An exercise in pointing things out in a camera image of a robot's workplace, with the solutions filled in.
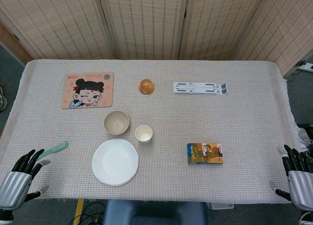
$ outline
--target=paper cup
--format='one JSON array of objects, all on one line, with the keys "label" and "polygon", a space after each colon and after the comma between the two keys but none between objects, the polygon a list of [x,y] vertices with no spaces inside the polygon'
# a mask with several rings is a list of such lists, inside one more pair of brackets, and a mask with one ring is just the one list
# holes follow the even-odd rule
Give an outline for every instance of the paper cup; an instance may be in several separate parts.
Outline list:
[{"label": "paper cup", "polygon": [[135,131],[135,136],[142,143],[149,143],[152,138],[152,129],[147,125],[140,125]]}]

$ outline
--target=beige bowl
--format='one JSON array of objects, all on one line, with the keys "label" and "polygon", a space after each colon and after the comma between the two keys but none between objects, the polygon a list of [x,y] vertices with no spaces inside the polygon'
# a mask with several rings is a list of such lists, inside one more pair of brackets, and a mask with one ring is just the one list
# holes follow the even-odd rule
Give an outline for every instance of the beige bowl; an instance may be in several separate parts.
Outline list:
[{"label": "beige bowl", "polygon": [[104,119],[104,128],[111,135],[124,133],[129,126],[129,118],[122,111],[113,111]]}]

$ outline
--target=paper plate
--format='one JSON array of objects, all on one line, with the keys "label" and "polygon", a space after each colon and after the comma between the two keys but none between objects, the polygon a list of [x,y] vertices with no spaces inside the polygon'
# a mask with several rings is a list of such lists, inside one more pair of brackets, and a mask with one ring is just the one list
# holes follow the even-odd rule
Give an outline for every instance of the paper plate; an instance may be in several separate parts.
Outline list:
[{"label": "paper plate", "polygon": [[134,146],[124,139],[111,139],[102,143],[92,159],[92,170],[100,182],[120,186],[131,180],[139,166]]}]

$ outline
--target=floor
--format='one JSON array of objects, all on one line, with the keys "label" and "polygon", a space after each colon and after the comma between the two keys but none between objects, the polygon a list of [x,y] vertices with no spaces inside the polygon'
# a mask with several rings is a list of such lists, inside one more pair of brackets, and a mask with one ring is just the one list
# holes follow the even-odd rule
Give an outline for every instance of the floor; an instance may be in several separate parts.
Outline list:
[{"label": "floor", "polygon": [[[23,66],[0,46],[0,82],[8,100],[7,108],[0,112],[0,133],[9,116],[18,90]],[[297,124],[313,123],[313,73],[302,71],[288,78],[291,111]],[[84,207],[92,202],[86,201]],[[14,212],[16,225],[67,225],[75,216],[77,200],[35,200]],[[91,213],[103,210],[100,203],[93,205]],[[208,210],[210,225],[295,225],[300,212],[291,204],[235,205],[234,209]]]}]

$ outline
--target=robotic hand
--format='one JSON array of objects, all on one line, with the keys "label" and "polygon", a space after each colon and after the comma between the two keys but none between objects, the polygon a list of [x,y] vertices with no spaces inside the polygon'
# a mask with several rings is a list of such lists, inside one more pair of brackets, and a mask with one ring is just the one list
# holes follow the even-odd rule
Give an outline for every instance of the robotic hand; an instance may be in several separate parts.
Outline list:
[{"label": "robotic hand", "polygon": [[310,156],[311,153],[309,151],[299,153],[288,145],[277,149],[286,170],[290,193],[278,189],[273,181],[269,181],[272,190],[277,195],[291,201],[297,209],[313,211],[313,158]]},{"label": "robotic hand", "polygon": [[0,186],[0,225],[11,224],[13,210],[20,208],[24,202],[39,197],[49,188],[49,185],[46,185],[41,190],[28,194],[34,177],[44,165],[50,163],[50,160],[42,160],[35,166],[38,157],[44,151],[44,149],[36,153],[35,150],[30,151],[16,162],[12,171],[6,174]]}]

